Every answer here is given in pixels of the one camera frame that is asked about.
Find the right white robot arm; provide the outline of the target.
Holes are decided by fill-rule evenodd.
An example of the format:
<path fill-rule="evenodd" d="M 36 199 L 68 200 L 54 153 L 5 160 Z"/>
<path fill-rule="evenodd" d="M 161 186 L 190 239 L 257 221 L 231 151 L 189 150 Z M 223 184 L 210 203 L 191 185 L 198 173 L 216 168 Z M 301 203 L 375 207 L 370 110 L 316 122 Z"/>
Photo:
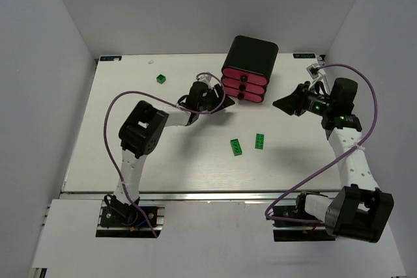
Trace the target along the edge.
<path fill-rule="evenodd" d="M 352 113 L 357 89 L 357 82 L 337 78 L 326 94 L 322 83 L 311 88 L 307 81 L 273 103 L 288 115 L 309 112 L 322 118 L 321 125 L 334 151 L 341 182 L 341 189 L 333 199 L 303 191 L 294 207 L 274 207 L 275 227 L 322 226 L 325 240 L 344 237 L 376 243 L 381 238 L 394 198 L 376 183 L 360 144 L 362 126 Z"/>

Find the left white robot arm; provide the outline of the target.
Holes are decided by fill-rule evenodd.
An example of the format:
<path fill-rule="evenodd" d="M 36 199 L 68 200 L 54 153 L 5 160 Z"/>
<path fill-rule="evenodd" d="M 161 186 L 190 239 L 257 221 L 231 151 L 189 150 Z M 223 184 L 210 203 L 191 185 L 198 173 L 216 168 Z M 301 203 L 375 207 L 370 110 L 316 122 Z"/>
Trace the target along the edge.
<path fill-rule="evenodd" d="M 147 156 L 154 151 L 162 132 L 170 126 L 190 126 L 200 115 L 235 105 L 220 84 L 196 81 L 187 95 L 167 109 L 157 109 L 142 100 L 119 130 L 122 161 L 113 198 L 130 205 L 139 201 L 139 183 Z"/>

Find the blue label sticker left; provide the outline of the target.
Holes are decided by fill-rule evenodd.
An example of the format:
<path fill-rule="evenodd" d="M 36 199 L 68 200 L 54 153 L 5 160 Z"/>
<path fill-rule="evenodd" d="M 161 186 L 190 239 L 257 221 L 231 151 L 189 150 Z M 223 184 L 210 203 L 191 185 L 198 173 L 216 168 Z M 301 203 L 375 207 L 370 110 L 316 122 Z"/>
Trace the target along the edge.
<path fill-rule="evenodd" d="M 118 56 L 118 55 L 116 55 L 116 56 L 101 56 L 100 58 L 99 58 L 99 61 L 100 62 L 114 62 L 114 61 L 120 61 L 122 59 L 122 57 L 121 56 Z"/>

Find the blue label sticker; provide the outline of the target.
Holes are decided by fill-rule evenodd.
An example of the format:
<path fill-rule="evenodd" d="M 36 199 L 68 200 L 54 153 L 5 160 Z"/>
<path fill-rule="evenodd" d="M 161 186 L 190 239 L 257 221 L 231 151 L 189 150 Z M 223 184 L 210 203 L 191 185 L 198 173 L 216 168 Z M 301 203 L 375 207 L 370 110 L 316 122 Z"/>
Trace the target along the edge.
<path fill-rule="evenodd" d="M 114 61 L 120 61 L 122 59 L 122 57 L 121 56 L 118 56 L 118 55 L 116 55 L 116 56 L 101 56 L 100 58 L 99 58 L 99 61 L 100 62 L 114 62 Z"/>
<path fill-rule="evenodd" d="M 294 53 L 293 57 L 295 59 L 315 59 L 316 58 L 314 53 Z"/>

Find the pink drawer with black knob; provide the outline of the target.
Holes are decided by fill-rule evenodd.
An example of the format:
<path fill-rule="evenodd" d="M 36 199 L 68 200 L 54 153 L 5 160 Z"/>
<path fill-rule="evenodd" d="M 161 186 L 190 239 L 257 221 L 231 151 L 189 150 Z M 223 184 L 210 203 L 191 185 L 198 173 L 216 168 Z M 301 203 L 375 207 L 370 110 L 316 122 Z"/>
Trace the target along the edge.
<path fill-rule="evenodd" d="M 238 81 L 242 81 L 242 77 L 245 77 L 246 82 L 260 86 L 265 86 L 269 82 L 269 80 L 265 76 L 234 68 L 224 68 L 222 70 L 222 74 L 225 77 L 235 79 Z"/>

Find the small dark green lego cube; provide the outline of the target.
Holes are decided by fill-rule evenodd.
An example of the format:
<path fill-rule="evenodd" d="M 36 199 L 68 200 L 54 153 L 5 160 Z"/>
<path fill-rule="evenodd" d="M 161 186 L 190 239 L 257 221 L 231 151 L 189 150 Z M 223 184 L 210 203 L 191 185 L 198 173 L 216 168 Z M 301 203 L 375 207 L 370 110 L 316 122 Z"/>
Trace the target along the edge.
<path fill-rule="evenodd" d="M 166 82 L 166 77 L 164 75 L 160 74 L 156 77 L 156 81 L 160 84 L 163 84 L 163 83 Z"/>

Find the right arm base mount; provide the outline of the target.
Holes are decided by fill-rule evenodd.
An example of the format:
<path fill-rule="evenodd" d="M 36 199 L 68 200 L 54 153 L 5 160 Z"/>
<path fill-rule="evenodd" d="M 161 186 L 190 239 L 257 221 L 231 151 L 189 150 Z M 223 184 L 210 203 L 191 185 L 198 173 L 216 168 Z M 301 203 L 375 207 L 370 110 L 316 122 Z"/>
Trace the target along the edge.
<path fill-rule="evenodd" d="M 275 242 L 334 242 L 322 221 L 305 212 L 306 197 L 320 193 L 301 192 L 293 205 L 275 205 L 272 209 L 273 239 Z"/>

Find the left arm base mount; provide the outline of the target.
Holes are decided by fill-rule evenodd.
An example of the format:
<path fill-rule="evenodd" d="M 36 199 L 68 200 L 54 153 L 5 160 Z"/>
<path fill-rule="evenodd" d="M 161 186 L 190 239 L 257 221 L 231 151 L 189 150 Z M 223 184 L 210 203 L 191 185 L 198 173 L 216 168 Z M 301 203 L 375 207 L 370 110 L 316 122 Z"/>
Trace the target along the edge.
<path fill-rule="evenodd" d="M 157 238 L 164 224 L 164 208 L 153 204 L 139 206 L 122 203 L 116 196 L 104 196 L 100 209 L 97 238 Z"/>

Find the blue label sticker right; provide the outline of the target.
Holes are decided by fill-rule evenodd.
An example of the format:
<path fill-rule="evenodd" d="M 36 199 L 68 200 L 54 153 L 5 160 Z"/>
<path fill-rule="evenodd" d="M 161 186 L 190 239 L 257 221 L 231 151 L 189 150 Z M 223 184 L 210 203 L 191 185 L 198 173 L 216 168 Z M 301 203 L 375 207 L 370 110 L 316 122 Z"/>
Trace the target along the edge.
<path fill-rule="evenodd" d="M 316 58 L 314 53 L 294 53 L 293 57 L 295 59 L 315 59 Z"/>

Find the long green lego brick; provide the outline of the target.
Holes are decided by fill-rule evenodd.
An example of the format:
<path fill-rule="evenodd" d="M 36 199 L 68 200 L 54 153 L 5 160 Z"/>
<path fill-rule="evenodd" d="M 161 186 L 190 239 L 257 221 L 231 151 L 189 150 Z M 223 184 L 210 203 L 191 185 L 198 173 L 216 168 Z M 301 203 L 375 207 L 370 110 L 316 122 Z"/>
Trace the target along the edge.
<path fill-rule="evenodd" d="M 255 149 L 262 150 L 264 148 L 265 135 L 257 133 L 255 136 Z"/>
<path fill-rule="evenodd" d="M 241 145 L 239 143 L 238 139 L 232 139 L 230 140 L 230 145 L 233 151 L 233 155 L 234 156 L 240 156 L 242 155 L 242 148 Z"/>

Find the black drawer housing box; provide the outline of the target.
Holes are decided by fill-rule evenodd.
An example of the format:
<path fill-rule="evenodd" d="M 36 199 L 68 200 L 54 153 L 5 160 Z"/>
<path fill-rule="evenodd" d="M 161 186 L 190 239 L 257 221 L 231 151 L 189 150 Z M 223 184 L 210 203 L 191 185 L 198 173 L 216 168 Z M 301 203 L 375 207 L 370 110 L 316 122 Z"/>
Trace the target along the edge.
<path fill-rule="evenodd" d="M 278 45 L 273 42 L 238 35 L 231 44 L 222 70 L 234 68 L 256 73 L 265 76 L 269 80 L 269 84 L 278 51 Z M 242 82 L 246 82 L 245 77 L 242 77 Z"/>

